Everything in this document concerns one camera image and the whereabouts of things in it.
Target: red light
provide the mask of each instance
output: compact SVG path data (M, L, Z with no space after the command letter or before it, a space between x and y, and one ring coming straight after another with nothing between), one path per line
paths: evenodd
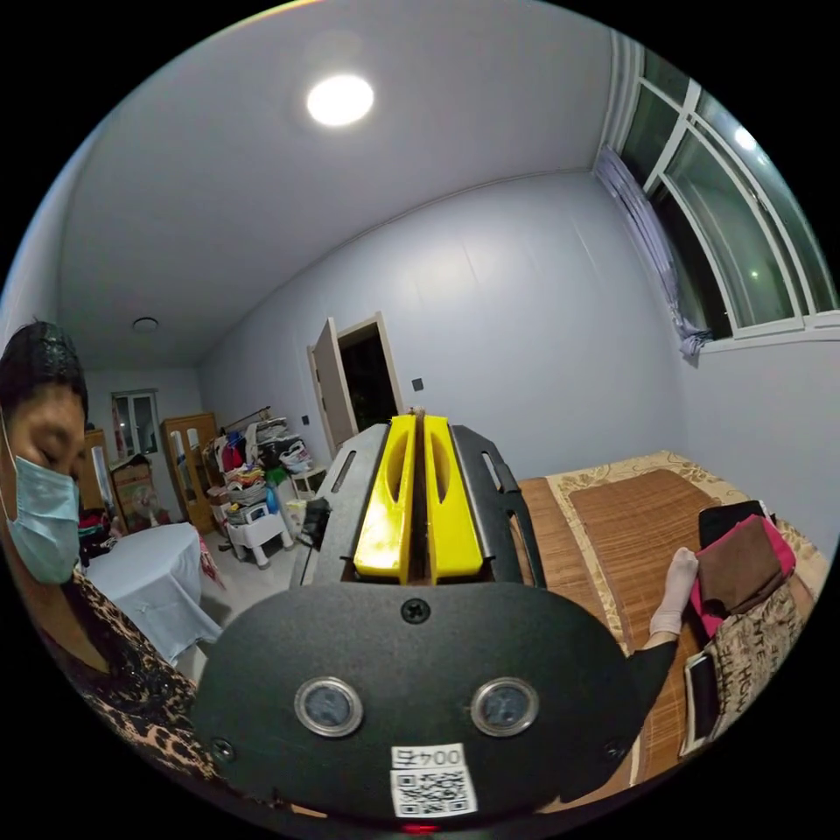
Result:
M402 830L406 834L431 834L434 831L440 831L439 825L404 825Z

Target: leopard print shirt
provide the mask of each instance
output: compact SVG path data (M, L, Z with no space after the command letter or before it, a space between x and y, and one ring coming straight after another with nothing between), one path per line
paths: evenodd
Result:
M110 666L110 673L90 668L45 633L41 636L94 712L152 763L188 774L228 795L249 799L216 773L210 756L195 737L189 718L195 683L165 661L131 619L83 574L75 571L62 588L89 639ZM264 804L284 806L279 799Z

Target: white tablecloth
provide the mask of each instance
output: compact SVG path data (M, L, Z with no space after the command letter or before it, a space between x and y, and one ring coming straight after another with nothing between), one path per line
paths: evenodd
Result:
M188 524L161 525L120 540L90 562L87 578L169 663L221 627L200 607L201 548Z

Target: blue face mask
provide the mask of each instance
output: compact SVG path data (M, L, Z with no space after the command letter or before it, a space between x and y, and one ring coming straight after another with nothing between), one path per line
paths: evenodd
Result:
M9 439L3 438L10 457ZM64 584L79 559L79 488L68 475L12 457L17 473L17 519L3 503L9 534L29 573L41 584Z

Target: wooden cabinet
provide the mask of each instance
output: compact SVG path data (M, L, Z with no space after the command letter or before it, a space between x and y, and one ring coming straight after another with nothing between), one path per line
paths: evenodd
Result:
M172 484L178 491L181 507L200 534L209 534L214 530L214 518L207 498L210 480L201 451L218 436L215 417L212 414L170 417L160 426Z
M79 476L79 496L81 505L86 510L105 508L107 504L116 504L116 494L111 481L108 447L105 444L105 432L102 429L89 431L85 435L85 465ZM109 499L102 498L102 488L110 493Z

